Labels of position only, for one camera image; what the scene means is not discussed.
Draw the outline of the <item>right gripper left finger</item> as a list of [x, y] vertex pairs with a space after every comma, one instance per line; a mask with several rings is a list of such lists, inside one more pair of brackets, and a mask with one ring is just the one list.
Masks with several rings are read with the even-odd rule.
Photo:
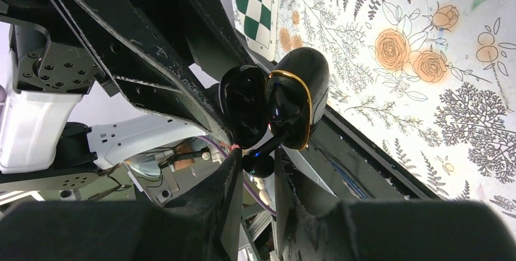
[[166, 204], [172, 260], [237, 260], [242, 194], [242, 151], [236, 148], [215, 172]]

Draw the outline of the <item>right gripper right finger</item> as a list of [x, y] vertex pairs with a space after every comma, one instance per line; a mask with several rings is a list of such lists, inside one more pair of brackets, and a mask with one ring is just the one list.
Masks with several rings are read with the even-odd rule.
[[353, 260], [343, 202], [274, 152], [277, 251], [281, 260]]

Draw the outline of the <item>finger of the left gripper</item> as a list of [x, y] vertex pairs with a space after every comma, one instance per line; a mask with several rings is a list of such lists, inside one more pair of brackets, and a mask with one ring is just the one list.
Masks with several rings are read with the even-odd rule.
[[79, 42], [137, 109], [232, 142], [227, 121], [173, 47], [130, 0], [51, 0]]
[[177, 1], [185, 14], [186, 40], [204, 72], [225, 74], [234, 67], [260, 66], [236, 33], [221, 0]]

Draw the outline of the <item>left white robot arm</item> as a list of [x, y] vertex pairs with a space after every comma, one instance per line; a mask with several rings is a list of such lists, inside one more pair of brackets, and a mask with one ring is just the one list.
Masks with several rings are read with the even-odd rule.
[[1, 171], [46, 170], [94, 82], [135, 108], [235, 143], [229, 118], [190, 70], [217, 78], [252, 60], [220, 0], [1, 0], [12, 25]]

